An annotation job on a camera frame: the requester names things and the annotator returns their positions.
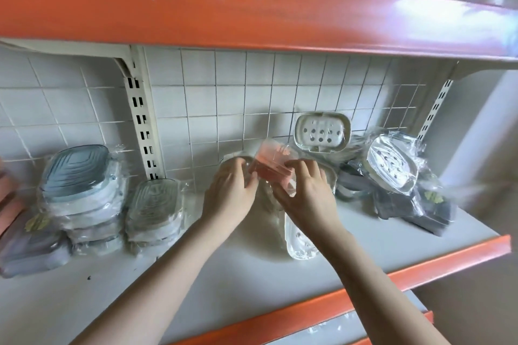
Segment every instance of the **upper shelf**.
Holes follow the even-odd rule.
[[[0,36],[518,60],[518,11],[459,0],[0,0]]]

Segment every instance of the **left hand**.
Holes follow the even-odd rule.
[[[225,238],[249,212],[259,185],[257,172],[245,185],[244,164],[245,160],[239,157],[224,162],[205,192],[201,220],[218,227]]]

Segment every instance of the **right hand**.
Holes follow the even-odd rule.
[[[273,184],[275,198],[295,225],[313,240],[343,229],[336,201],[327,184],[325,172],[314,160],[290,160],[285,166],[295,169],[297,192],[290,197],[280,184]]]

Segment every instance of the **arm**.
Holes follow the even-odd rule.
[[[288,161],[297,193],[274,194],[295,225],[336,271],[373,344],[447,345],[448,341],[372,261],[341,224],[325,173],[315,161]]]
[[[244,185],[243,159],[224,163],[205,193],[202,217],[71,345],[155,345],[205,262],[246,216],[257,175]]]

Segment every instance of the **hand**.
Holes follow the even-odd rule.
[[[205,192],[202,221],[217,226],[225,239],[236,229],[250,211],[259,185],[257,172],[244,183],[243,158],[233,158],[221,164],[212,184]]]
[[[325,172],[313,160],[291,160],[285,165],[295,169],[297,192],[294,197],[278,183],[273,184],[275,198],[295,225],[313,242],[333,230],[343,229],[336,210],[336,201],[327,184]]]

